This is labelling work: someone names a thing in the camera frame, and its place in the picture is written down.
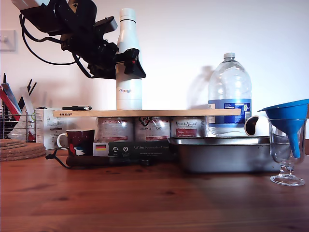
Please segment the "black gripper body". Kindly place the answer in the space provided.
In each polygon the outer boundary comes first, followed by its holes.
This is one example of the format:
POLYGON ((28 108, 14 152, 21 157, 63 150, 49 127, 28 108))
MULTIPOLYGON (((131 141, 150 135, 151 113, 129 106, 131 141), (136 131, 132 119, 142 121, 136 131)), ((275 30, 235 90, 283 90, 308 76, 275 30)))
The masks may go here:
POLYGON ((140 67, 139 49, 129 48, 119 53, 119 48, 114 43, 104 42, 100 45, 88 61, 88 69, 112 70, 116 64, 123 63, 125 66, 132 66, 134 69, 140 67))

